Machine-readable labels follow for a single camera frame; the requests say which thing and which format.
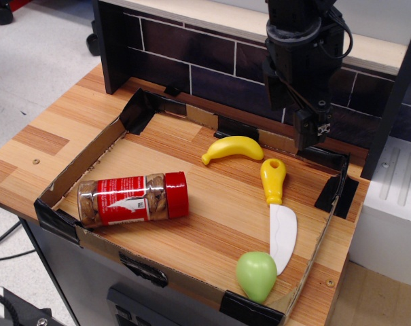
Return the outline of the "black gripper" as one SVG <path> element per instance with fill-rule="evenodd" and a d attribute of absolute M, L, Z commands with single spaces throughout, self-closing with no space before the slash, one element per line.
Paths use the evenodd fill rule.
<path fill-rule="evenodd" d="M 271 109 L 301 108 L 293 114 L 298 149 L 324 143 L 331 126 L 329 81 L 342 64 L 344 28 L 317 17 L 302 32 L 278 29 L 268 21 L 266 33 L 263 72 Z"/>

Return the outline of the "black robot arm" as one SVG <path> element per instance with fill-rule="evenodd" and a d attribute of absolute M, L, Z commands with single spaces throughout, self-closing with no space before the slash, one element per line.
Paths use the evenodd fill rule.
<path fill-rule="evenodd" d="M 351 31 L 333 1 L 268 1 L 268 55 L 262 64 L 272 109 L 296 105 L 299 150 L 322 143 L 331 129 L 329 82 L 351 51 Z"/>

